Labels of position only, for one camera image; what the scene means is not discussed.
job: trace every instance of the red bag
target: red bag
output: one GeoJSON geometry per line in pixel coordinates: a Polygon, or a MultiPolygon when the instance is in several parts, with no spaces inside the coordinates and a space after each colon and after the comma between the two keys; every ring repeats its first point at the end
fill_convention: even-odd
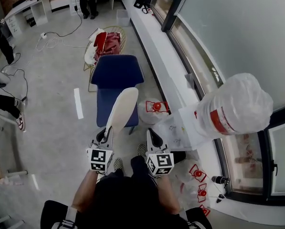
{"type": "Polygon", "coordinates": [[[94,46],[98,46],[95,52],[96,61],[98,61],[102,55],[120,54],[120,33],[102,32],[97,35],[94,46]]]}

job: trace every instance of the plastic bag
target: plastic bag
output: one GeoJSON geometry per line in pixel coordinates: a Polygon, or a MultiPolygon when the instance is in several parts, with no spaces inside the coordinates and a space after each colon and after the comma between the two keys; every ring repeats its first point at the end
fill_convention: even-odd
{"type": "Polygon", "coordinates": [[[273,100],[257,79],[242,73],[230,77],[218,90],[205,95],[196,108],[201,134],[208,138],[264,130],[273,113],[273,100]]]}
{"type": "Polygon", "coordinates": [[[144,101],[141,101],[138,104],[138,115],[139,119],[147,124],[147,125],[154,125],[163,118],[167,117],[169,114],[167,113],[167,108],[166,106],[161,103],[158,99],[155,98],[150,98],[144,101]],[[152,108],[152,105],[154,103],[160,103],[160,109],[158,111],[147,111],[152,108]]]}
{"type": "Polygon", "coordinates": [[[172,151],[190,151],[191,144],[184,122],[175,112],[154,125],[154,130],[161,133],[172,151]]]}
{"type": "Polygon", "coordinates": [[[201,165],[195,157],[187,155],[187,159],[174,166],[170,176],[173,190],[182,208],[188,210],[199,207],[202,203],[208,204],[206,174],[202,171],[201,165]],[[198,167],[198,170],[203,173],[200,177],[195,177],[192,174],[194,167],[198,167]]]}

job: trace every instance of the chair seat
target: chair seat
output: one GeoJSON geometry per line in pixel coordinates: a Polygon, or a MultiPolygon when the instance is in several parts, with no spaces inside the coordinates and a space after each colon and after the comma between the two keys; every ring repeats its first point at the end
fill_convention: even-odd
{"type": "MultiPolygon", "coordinates": [[[[97,117],[98,127],[106,126],[110,112],[117,97],[124,89],[98,89],[97,91],[97,117]]],[[[139,123],[137,104],[125,127],[136,126],[139,123]]]]}

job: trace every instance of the black cable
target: black cable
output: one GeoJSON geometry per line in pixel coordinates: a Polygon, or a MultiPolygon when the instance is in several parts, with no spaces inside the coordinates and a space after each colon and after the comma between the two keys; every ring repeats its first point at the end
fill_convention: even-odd
{"type": "Polygon", "coordinates": [[[17,100],[23,102],[24,100],[26,100],[26,98],[27,98],[27,96],[28,96],[28,89],[29,89],[29,88],[28,88],[28,81],[27,81],[27,79],[26,79],[26,77],[25,77],[25,72],[24,72],[24,70],[23,70],[23,69],[17,69],[14,74],[6,74],[6,75],[8,75],[8,76],[15,76],[15,74],[17,73],[17,71],[22,71],[22,72],[23,72],[23,78],[25,79],[26,84],[27,84],[27,93],[26,93],[26,96],[25,96],[23,99],[18,99],[17,97],[13,96],[11,93],[5,91],[3,88],[2,88],[2,90],[4,90],[6,93],[10,94],[11,96],[13,96],[14,98],[16,98],[17,100]]]}
{"type": "Polygon", "coordinates": [[[75,0],[75,9],[76,9],[75,11],[76,11],[77,15],[80,17],[81,23],[80,23],[80,25],[79,25],[73,32],[71,32],[71,33],[69,33],[69,34],[67,34],[67,35],[64,35],[64,36],[60,36],[60,35],[59,35],[58,33],[56,33],[56,32],[49,31],[49,32],[46,32],[44,35],[47,35],[48,33],[53,33],[53,34],[58,35],[59,37],[65,37],[65,36],[69,36],[69,35],[71,35],[72,33],[74,33],[74,32],[82,25],[82,23],[83,23],[81,16],[80,16],[79,13],[77,12],[76,0],[75,0]]]}
{"type": "MultiPolygon", "coordinates": [[[[20,59],[20,57],[21,57],[21,53],[20,53],[20,52],[17,52],[16,54],[19,54],[19,58],[18,58],[18,60],[19,60],[19,59],[20,59]]],[[[4,67],[2,68],[2,70],[1,70],[1,71],[3,71],[3,69],[4,69],[5,67],[9,66],[9,65],[13,65],[13,64],[15,64],[18,60],[16,60],[15,62],[13,62],[13,63],[11,63],[11,64],[7,64],[6,66],[4,66],[4,67]]]]}

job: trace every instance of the white tape line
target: white tape line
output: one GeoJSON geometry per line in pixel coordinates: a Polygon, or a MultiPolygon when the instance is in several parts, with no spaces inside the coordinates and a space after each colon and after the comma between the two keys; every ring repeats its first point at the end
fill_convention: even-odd
{"type": "Polygon", "coordinates": [[[35,174],[32,174],[31,177],[32,177],[32,179],[33,179],[34,186],[35,186],[36,190],[37,190],[37,191],[40,191],[39,186],[38,186],[38,183],[37,183],[37,181],[36,181],[35,174]]]}
{"type": "Polygon", "coordinates": [[[76,106],[76,112],[78,119],[83,119],[83,111],[82,111],[82,104],[81,104],[81,98],[80,98],[80,89],[75,88],[74,89],[74,98],[75,98],[75,106],[76,106]]]}

